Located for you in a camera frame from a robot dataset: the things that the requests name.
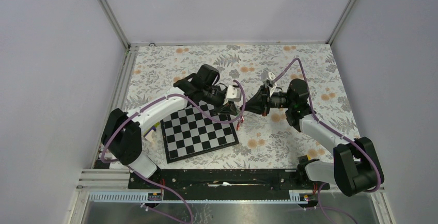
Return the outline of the floral patterned table mat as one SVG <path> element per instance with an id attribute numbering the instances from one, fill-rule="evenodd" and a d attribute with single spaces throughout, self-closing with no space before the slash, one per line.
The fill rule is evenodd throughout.
<path id="1" fill-rule="evenodd" d="M 205 63 L 219 70 L 222 84 L 238 80 L 248 98 L 258 90 L 264 72 L 281 74 L 277 84 L 283 90 L 291 80 L 307 78 L 318 117 L 342 134 L 361 136 L 328 44 L 135 46 L 126 61 L 123 109 L 159 97 Z M 237 145 L 174 163 L 166 160 L 160 130 L 143 146 L 162 169 L 286 169 L 294 168 L 302 155 L 332 161 L 323 145 L 288 125 L 284 109 L 273 109 L 265 117 L 245 113 L 237 137 Z"/>

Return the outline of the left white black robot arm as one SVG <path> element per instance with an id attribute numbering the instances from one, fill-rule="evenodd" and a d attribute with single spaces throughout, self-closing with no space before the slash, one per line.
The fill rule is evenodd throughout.
<path id="1" fill-rule="evenodd" d="M 217 85 L 219 71 L 207 64 L 202 65 L 196 73 L 176 81 L 162 96 L 130 111 L 120 108 L 112 110 L 107 119 L 101 143 L 103 150 L 100 160 L 106 159 L 107 151 L 134 173 L 147 188 L 155 188 L 160 183 L 157 165 L 143 152 L 142 139 L 154 124 L 172 113 L 186 108 L 189 104 L 200 110 L 200 101 L 215 107 L 217 114 L 233 115 L 233 123 L 243 116 L 246 105 L 237 109 L 236 102 L 245 102 L 246 96 L 242 85 L 235 79 L 231 85 L 221 89 Z"/>

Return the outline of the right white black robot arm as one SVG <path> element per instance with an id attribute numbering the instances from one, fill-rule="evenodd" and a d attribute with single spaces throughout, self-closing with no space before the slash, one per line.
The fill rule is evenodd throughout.
<path id="1" fill-rule="evenodd" d="M 333 184 L 346 196 L 380 188 L 384 174 L 369 138 L 350 138 L 318 118 L 305 80 L 293 79 L 286 92 L 271 91 L 271 85 L 267 81 L 260 86 L 244 110 L 266 116 L 272 108 L 285 108 L 288 124 L 323 145 L 333 157 L 331 163 L 299 158 L 295 177 L 298 186 L 309 189 L 316 182 Z"/>

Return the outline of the black white chessboard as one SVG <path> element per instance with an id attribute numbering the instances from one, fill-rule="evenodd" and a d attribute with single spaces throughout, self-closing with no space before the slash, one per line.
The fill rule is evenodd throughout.
<path id="1" fill-rule="evenodd" d="M 160 125 L 168 163 L 239 144 L 232 123 L 213 122 L 191 104 L 162 119 Z"/>

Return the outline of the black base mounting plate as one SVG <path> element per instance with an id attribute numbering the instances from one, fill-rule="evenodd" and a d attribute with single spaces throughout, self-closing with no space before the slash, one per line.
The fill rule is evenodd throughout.
<path id="1" fill-rule="evenodd" d="M 172 193 L 182 199 L 185 195 L 273 196 L 291 190 L 316 196 L 321 182 L 312 182 L 295 169 L 162 169 L 148 180 L 130 174 L 128 189 L 156 190 Z"/>

